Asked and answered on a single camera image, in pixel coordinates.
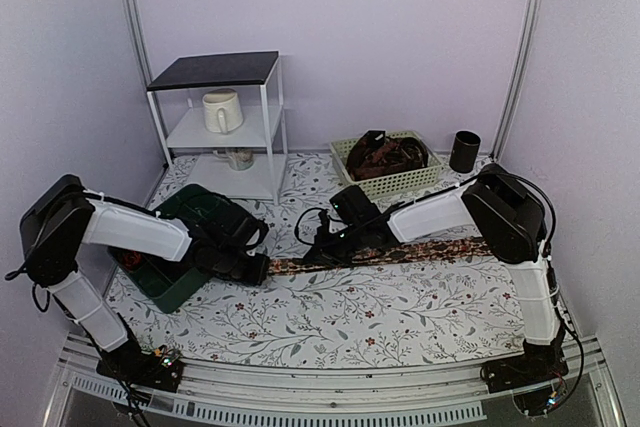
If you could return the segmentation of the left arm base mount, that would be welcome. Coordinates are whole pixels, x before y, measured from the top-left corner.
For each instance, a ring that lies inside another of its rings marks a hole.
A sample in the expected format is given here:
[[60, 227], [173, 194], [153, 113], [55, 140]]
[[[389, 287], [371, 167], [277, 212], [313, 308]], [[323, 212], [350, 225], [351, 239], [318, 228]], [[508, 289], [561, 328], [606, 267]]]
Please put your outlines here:
[[98, 374], [136, 385], [176, 393], [182, 379], [184, 363], [177, 349], [165, 345], [153, 351], [143, 351], [131, 345], [122, 345], [112, 352], [98, 350]]

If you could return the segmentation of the cream floral patterned tie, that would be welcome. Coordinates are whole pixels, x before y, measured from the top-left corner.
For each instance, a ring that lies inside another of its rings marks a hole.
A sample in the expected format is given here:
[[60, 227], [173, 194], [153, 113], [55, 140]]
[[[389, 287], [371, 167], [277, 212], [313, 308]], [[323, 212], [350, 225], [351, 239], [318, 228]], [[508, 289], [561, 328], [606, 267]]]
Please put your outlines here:
[[489, 246], [481, 237], [430, 240], [404, 244], [386, 250], [369, 249], [358, 253], [349, 261], [321, 259], [307, 262], [301, 258], [276, 258], [270, 261], [267, 275], [286, 276], [341, 268], [406, 264], [432, 260], [453, 263], [457, 259], [474, 256], [493, 256]]

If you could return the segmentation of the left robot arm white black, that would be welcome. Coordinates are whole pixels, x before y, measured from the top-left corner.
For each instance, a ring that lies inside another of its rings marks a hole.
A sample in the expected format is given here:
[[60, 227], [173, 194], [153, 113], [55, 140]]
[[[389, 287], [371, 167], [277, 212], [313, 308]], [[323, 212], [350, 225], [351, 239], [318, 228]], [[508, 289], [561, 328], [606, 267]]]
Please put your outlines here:
[[128, 381], [148, 373], [148, 359], [126, 322], [84, 275], [79, 251], [104, 248], [163, 313], [179, 309], [214, 277], [261, 284], [270, 259], [257, 253], [269, 227], [228, 197], [189, 184], [148, 209], [62, 176], [23, 215], [24, 262], [18, 269], [49, 292]]

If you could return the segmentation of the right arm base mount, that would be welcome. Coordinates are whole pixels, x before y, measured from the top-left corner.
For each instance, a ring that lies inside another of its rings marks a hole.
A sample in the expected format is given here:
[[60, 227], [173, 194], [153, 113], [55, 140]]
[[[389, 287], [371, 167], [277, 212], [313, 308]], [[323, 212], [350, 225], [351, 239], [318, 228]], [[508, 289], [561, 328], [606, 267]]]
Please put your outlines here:
[[482, 364], [480, 378], [490, 393], [517, 390], [544, 383], [543, 387], [515, 394], [517, 410], [527, 417], [544, 416], [557, 409], [568, 388], [564, 376], [569, 370], [560, 345], [523, 343], [520, 355], [487, 361]]

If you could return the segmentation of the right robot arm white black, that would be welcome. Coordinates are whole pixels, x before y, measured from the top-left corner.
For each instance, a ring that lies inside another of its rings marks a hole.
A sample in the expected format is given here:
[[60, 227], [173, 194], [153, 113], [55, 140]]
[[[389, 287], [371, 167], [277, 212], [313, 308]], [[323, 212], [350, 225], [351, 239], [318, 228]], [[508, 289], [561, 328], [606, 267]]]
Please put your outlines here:
[[549, 272], [553, 227], [545, 224], [551, 205], [536, 185], [496, 163], [459, 184], [380, 210], [357, 186], [330, 200], [339, 219], [320, 210], [320, 225], [302, 261], [346, 266], [361, 252], [408, 244], [454, 227], [474, 226], [490, 253], [510, 272], [533, 347], [517, 362], [517, 374], [537, 383], [556, 364], [549, 347], [561, 338], [556, 312], [557, 285]]

